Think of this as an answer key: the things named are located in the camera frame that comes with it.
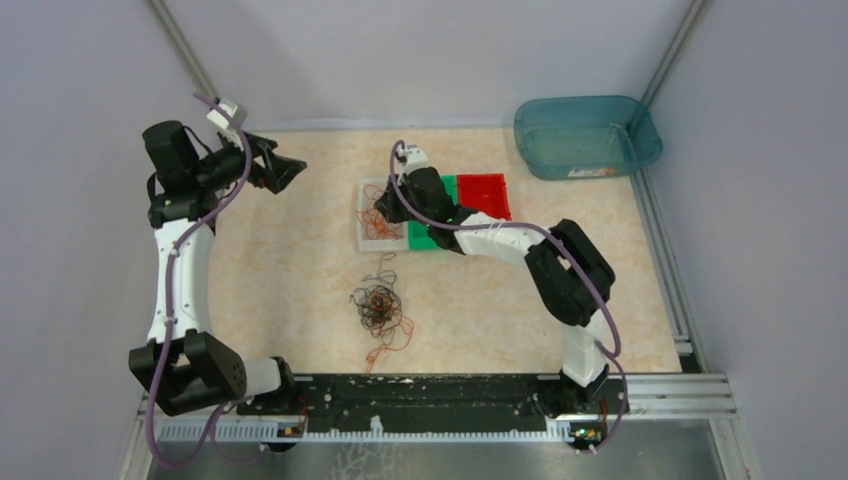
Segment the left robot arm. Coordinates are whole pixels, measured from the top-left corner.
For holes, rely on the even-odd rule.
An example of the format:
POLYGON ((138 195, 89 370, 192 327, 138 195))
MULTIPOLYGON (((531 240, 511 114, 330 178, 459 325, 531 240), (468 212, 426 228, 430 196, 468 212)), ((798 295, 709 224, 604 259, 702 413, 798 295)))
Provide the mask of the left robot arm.
POLYGON ((157 300, 144 346, 128 354, 129 369, 169 416, 247 397, 288 413, 300 388, 285 360, 245 361, 213 335, 208 272, 224 190, 245 176, 278 194, 307 164, 277 155, 275 141, 254 134, 246 136, 248 152, 224 140, 220 149, 200 156, 191 133, 167 120, 142 134, 155 167, 147 193, 158 255, 157 300))

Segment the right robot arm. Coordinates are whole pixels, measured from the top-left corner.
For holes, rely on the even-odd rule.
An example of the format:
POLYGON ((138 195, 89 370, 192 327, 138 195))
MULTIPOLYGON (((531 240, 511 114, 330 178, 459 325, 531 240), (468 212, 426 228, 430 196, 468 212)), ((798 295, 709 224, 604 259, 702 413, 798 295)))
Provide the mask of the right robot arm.
POLYGON ((391 224, 424 224, 443 250, 525 267, 542 304, 563 325, 560 387, 548 410, 588 412, 599 403, 609 362, 621 346, 605 349, 597 330, 612 318, 608 301, 616 275, 576 222, 564 219, 544 229, 496 219, 455 202, 432 167, 391 175, 375 208, 391 224))

